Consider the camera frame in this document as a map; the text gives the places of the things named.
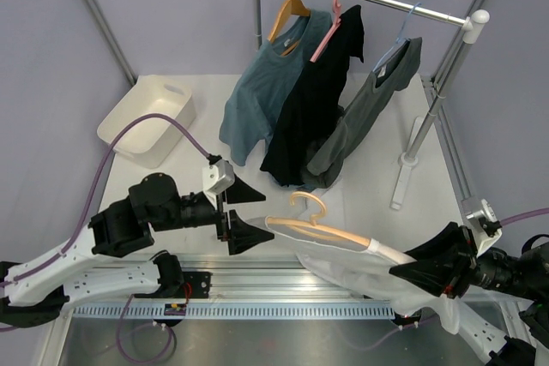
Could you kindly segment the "beige plastic hanger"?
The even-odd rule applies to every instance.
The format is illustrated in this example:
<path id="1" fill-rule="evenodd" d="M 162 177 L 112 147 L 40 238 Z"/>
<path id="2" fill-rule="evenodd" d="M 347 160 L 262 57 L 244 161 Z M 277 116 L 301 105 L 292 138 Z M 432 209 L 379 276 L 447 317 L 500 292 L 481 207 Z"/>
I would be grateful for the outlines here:
<path id="1" fill-rule="evenodd" d="M 289 197 L 290 205 L 294 206 L 298 198 L 313 201 L 319 207 L 319 212 L 313 213 L 307 220 L 268 216 L 266 223 L 268 225 L 284 225 L 308 237 L 320 238 L 322 240 L 350 241 L 366 248 L 371 245 L 372 240 L 368 237 L 362 237 L 329 225 L 322 225 L 319 220 L 327 215 L 328 209 L 318 196 L 304 191 L 294 191 Z"/>

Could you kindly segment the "white t shirt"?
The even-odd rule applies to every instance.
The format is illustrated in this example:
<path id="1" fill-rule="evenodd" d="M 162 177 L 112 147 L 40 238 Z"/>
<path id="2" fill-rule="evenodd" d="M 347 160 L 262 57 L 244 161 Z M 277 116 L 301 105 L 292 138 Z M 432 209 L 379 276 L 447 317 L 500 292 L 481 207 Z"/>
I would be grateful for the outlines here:
<path id="1" fill-rule="evenodd" d="M 460 313 L 455 300 L 434 297 L 389 273 L 394 266 L 413 262 L 412 257 L 373 238 L 368 248 L 350 241 L 322 240 L 284 225 L 268 225 L 266 218 L 249 219 L 247 223 L 273 233 L 274 240 L 295 253 L 301 264 L 316 276 L 361 295 L 387 301 L 399 315 L 432 309 L 443 329 L 458 333 Z"/>

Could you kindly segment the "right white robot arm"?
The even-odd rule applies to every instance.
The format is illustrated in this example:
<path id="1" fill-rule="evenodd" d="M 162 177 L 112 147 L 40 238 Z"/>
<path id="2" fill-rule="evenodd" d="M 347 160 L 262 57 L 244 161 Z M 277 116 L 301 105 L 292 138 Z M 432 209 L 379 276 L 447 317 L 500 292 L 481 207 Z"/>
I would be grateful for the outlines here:
<path id="1" fill-rule="evenodd" d="M 519 316 L 529 327 L 535 345 L 504 335 L 503 345 L 498 346 L 483 320 L 472 321 L 461 336 L 485 357 L 486 365 L 547 365 L 548 244 L 533 246 L 543 237 L 541 234 L 528 239 L 519 257 L 498 248 L 479 255 L 473 232 L 450 222 L 433 239 L 409 250 L 406 255 L 412 259 L 410 262 L 389 270 L 389 288 L 398 295 L 407 295 L 419 287 L 434 297 L 454 299 L 474 285 L 530 300 L 530 306 Z"/>

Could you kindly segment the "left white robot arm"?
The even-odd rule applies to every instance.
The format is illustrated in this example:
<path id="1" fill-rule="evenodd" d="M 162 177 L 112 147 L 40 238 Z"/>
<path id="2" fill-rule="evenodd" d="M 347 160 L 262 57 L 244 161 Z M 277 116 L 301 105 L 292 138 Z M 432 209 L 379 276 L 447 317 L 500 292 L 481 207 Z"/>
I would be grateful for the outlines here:
<path id="1" fill-rule="evenodd" d="M 163 173 L 146 176 L 128 195 L 94 215 L 76 238 L 27 263 L 1 264 L 1 322 L 6 331 L 56 320 L 62 313 L 107 297 L 182 297 L 189 279 L 177 256 L 163 250 L 144 262 L 106 264 L 154 244 L 154 234 L 213 226 L 230 255 L 274 239 L 274 234 L 244 222 L 223 205 L 265 201 L 265 195 L 236 180 L 218 195 L 181 195 Z"/>

